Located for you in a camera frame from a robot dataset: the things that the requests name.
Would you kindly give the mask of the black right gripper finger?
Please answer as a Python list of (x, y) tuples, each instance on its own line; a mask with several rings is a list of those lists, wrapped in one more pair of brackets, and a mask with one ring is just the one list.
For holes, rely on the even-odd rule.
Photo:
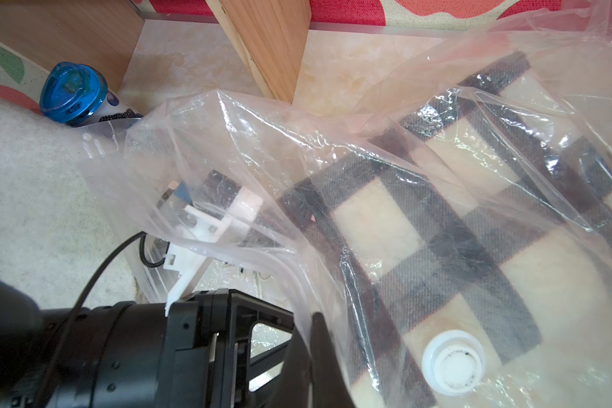
[(311, 357), (299, 330), (295, 328), (287, 347), (280, 375), (266, 407), (307, 408), (311, 403)]

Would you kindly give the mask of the blue lid cup on table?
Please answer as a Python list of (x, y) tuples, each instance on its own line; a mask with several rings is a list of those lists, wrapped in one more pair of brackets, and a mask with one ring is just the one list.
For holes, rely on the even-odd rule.
[(141, 117), (109, 90), (99, 71), (71, 62), (61, 62), (49, 73), (39, 110), (47, 118), (74, 128)]

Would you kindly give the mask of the wooden two-tier shelf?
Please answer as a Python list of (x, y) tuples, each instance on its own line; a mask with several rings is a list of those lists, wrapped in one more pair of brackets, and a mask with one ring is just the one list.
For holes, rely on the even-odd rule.
[(144, 15), (129, 1), (0, 1), (0, 45), (44, 70), (102, 72), (136, 105), (200, 88), (292, 102), (309, 35), (307, 1), (212, 1), (214, 20)]

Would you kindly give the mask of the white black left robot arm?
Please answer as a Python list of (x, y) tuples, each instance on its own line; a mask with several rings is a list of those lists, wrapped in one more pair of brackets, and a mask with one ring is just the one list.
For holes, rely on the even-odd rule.
[(0, 280), (0, 407), (261, 407), (274, 387), (249, 383), (287, 351), (252, 356), (261, 325), (294, 327), (289, 311), (238, 290), (170, 308), (42, 310)]

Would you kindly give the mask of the cream fluffy scarf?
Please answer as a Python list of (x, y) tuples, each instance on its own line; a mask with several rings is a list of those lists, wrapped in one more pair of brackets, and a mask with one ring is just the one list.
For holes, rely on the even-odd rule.
[(57, 123), (0, 99), (0, 280), (43, 309), (69, 308), (122, 243)]

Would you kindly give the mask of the cream grey plaid scarf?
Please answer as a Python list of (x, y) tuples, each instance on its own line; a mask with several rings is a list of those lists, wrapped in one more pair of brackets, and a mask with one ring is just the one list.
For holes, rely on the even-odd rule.
[[(345, 293), (358, 407), (612, 407), (612, 48), (492, 59), (361, 135), (211, 91), (270, 196), (249, 241), (304, 239)], [(439, 333), (480, 341), (460, 396), (421, 370)]]

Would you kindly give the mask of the white round bag valve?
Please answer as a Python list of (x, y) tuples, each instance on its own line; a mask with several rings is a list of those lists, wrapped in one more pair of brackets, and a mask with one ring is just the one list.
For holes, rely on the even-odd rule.
[(476, 337), (461, 330), (439, 333), (423, 351), (421, 370), (438, 394), (460, 396), (471, 392), (486, 372), (485, 350)]

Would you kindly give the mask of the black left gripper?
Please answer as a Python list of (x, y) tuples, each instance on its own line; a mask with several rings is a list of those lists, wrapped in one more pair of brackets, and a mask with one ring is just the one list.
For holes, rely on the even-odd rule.
[[(268, 406), (278, 380), (256, 390), (249, 384), (283, 362), (287, 344), (253, 356), (258, 325), (291, 333), (293, 314), (232, 289), (199, 292), (172, 304), (163, 345), (163, 406)], [(312, 315), (309, 346), (313, 406), (354, 408), (320, 312)]]

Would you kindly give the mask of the clear plastic vacuum bag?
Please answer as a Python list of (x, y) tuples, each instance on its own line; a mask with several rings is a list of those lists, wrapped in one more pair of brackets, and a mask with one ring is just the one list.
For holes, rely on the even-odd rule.
[(268, 273), (363, 407), (612, 407), (612, 1), (449, 39), (333, 120), (214, 90), (95, 124), (121, 233)]

